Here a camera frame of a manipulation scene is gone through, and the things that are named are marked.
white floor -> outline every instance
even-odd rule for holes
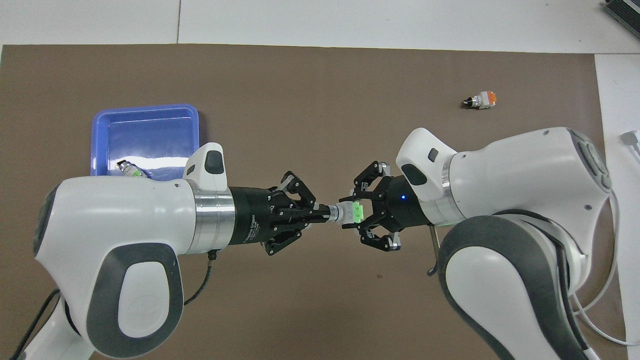
[[[607,164],[620,199],[620,282],[640,341],[640,40],[598,0],[0,0],[1,44],[261,44],[594,53]],[[640,347],[629,350],[640,360]]]

brown table surface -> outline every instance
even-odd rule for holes
[[[460,106],[482,90],[497,93],[496,107]],[[466,151],[567,126],[604,150],[588,54],[6,45],[0,68],[0,357],[13,352],[55,287],[33,259],[33,231],[47,192],[66,178],[88,175],[94,115],[182,102],[198,109],[202,142],[224,146],[229,185],[267,188],[293,170],[328,204],[345,196],[371,161],[393,163],[416,127]],[[144,358],[496,359],[448,305],[438,279],[426,276],[434,263],[428,230],[401,235],[403,248],[395,253],[366,247],[336,224],[314,225],[273,257],[257,244],[229,247],[173,336]],[[606,278],[611,244],[606,208],[591,278],[579,292],[585,303]],[[180,258],[187,295],[200,284],[205,264],[205,256]],[[621,312],[616,280],[591,314],[606,331],[623,336]],[[627,358],[624,347],[588,330],[585,335],[603,360]]]

black cable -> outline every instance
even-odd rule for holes
[[[218,253],[217,250],[210,250],[209,252],[207,252],[207,255],[209,256],[209,262],[207,264],[207,273],[204,276],[204,280],[202,281],[202,285],[200,285],[200,288],[195,292],[195,294],[193,294],[190,298],[187,299],[187,301],[184,302],[185,306],[190,302],[194,301],[202,292],[202,290],[204,290],[204,287],[207,286],[207,282],[209,282],[209,277],[211,276],[211,267],[213,266],[213,261],[216,259],[217,253]]]
[[[18,357],[24,350],[24,345],[27,343],[27,340],[31,337],[31,334],[33,333],[33,330],[35,330],[36,325],[38,325],[38,322],[40,321],[42,314],[44,314],[44,311],[49,306],[49,303],[51,303],[51,300],[53,300],[53,297],[56,296],[56,294],[59,292],[60,292],[60,289],[56,288],[49,294],[49,296],[47,297],[47,300],[44,301],[44,304],[42,304],[40,311],[36,315],[36,318],[33,319],[33,321],[31,322],[31,325],[29,326],[29,330],[27,330],[27,333],[22,337],[22,340],[20,340],[20,345],[18,345],[18,348],[15,349],[15,352],[13,353],[13,356],[11,356],[10,360],[18,359]]]

blue plastic container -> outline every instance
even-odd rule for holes
[[[188,104],[102,110],[93,118],[91,175],[122,176],[128,160],[149,178],[179,179],[200,146],[198,111]]]

white cable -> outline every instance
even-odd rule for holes
[[[578,311],[574,311],[573,314],[581,315],[581,317],[584,319],[587,325],[589,325],[589,327],[592,330],[597,332],[603,338],[620,345],[625,345],[628,347],[636,347],[636,346],[639,346],[640,343],[629,343],[623,340],[616,339],[610,335],[607,335],[604,331],[600,330],[596,325],[594,325],[593,322],[591,322],[591,319],[589,319],[589,316],[587,316],[587,313],[586,313],[586,310],[594,306],[602,298],[602,295],[604,295],[604,293],[607,291],[607,288],[611,284],[613,275],[615,274],[616,269],[618,267],[618,229],[620,228],[620,207],[618,206],[618,197],[616,196],[616,193],[613,192],[613,190],[611,190],[611,196],[609,197],[609,202],[611,203],[611,213],[613,214],[613,224],[614,224],[613,260],[611,261],[609,276],[607,276],[607,281],[605,281],[605,284],[602,286],[602,289],[600,290],[600,292],[598,292],[598,295],[596,295],[596,297],[593,298],[593,300],[585,307],[582,307],[582,304],[580,304],[580,301],[578,300],[578,297],[575,295],[575,293],[571,294],[573,301],[578,307]]]

